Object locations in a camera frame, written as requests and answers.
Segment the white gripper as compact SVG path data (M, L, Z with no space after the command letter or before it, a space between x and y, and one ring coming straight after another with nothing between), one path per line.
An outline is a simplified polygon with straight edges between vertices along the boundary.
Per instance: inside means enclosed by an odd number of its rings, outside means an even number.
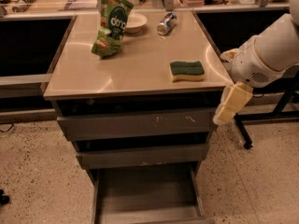
M271 52L268 58L263 56L263 49L257 46L259 39L254 35L239 49L229 49L221 54L223 61L232 62L233 80L241 82L224 88L213 117L216 125L230 122L252 98L253 88L265 87L285 72L284 61L275 53Z

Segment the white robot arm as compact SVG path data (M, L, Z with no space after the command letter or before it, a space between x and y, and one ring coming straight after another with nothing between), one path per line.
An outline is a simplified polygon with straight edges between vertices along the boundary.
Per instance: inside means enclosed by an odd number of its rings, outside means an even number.
M226 86L213 122L222 125L249 102L254 88L262 88L299 64L299 0L290 0L290 13L282 15L259 35L221 58L231 65L235 84Z

